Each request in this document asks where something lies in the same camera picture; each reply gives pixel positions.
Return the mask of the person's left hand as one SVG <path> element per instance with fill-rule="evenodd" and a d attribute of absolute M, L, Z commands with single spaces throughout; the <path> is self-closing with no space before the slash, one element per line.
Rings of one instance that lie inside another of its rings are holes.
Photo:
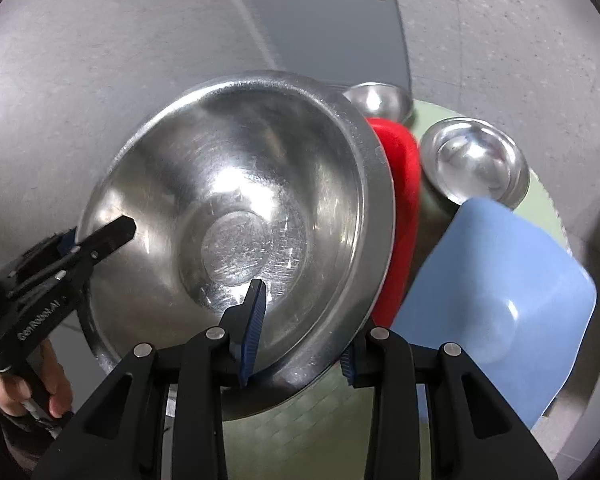
<path fill-rule="evenodd" d="M 70 382 L 49 339 L 45 339 L 40 345 L 40 356 L 40 377 L 50 394 L 48 412 L 55 418 L 61 418 L 72 410 L 73 392 Z M 3 413 L 12 417 L 27 415 L 24 402 L 30 397 L 31 388 L 22 378 L 0 374 L 0 410 Z"/>

